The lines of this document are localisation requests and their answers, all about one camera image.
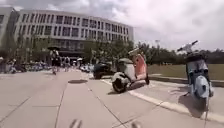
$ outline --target grass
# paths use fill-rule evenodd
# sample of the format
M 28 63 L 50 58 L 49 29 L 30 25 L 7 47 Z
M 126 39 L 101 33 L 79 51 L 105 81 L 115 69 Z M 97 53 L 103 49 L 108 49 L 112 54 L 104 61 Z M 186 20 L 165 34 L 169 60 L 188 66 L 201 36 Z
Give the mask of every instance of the grass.
M 209 77 L 212 80 L 224 80 L 224 64 L 208 64 Z M 151 65 L 148 67 L 149 74 L 162 74 L 164 77 L 186 78 L 185 65 Z

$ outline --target cloud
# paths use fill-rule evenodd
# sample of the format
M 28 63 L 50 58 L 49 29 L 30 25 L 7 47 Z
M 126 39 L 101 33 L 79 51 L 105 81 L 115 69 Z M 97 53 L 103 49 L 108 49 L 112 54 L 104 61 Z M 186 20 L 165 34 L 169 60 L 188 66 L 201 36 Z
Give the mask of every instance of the cloud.
M 134 27 L 136 42 L 154 45 L 155 40 L 160 40 L 162 47 L 176 49 L 199 40 L 198 48 L 224 49 L 223 0 L 7 0 L 4 3 L 123 22 Z
M 5 3 L 6 3 L 6 0 L 0 0 L 0 5 Z
M 48 4 L 46 9 L 47 10 L 60 11 L 60 9 L 53 4 Z

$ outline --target white scooter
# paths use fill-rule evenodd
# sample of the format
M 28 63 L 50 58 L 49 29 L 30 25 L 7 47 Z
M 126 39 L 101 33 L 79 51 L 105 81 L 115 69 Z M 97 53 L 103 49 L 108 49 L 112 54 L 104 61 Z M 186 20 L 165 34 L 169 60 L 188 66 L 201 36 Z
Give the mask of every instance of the white scooter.
M 197 42 L 198 41 L 187 44 L 177 51 L 187 52 L 186 72 L 190 86 L 190 92 L 187 94 L 193 96 L 193 99 L 200 108 L 207 109 L 209 98 L 213 96 L 214 89 L 208 76 L 208 67 L 205 63 L 205 57 L 200 53 L 193 52 L 191 49 Z

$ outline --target pavement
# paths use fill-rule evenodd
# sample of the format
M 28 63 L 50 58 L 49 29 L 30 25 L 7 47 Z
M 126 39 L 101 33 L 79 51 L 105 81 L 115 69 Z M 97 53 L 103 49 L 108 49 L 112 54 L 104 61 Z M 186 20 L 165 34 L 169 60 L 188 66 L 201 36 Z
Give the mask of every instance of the pavement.
M 215 88 L 208 120 L 184 97 L 185 85 L 139 82 L 116 94 L 110 79 L 94 80 L 79 70 L 0 76 L 0 128 L 223 128 L 223 88 Z

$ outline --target white building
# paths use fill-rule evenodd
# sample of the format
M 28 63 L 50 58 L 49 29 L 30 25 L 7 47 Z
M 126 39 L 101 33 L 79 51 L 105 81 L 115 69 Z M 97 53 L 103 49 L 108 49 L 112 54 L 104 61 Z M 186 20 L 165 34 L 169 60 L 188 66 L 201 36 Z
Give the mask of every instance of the white building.
M 15 30 L 15 22 L 18 13 L 13 7 L 0 7 L 0 46 L 7 43 L 7 36 Z
M 21 10 L 19 14 L 15 39 L 23 35 L 29 40 L 33 34 L 50 38 L 64 53 L 81 54 L 87 38 L 133 41 L 132 27 L 99 17 L 50 10 Z

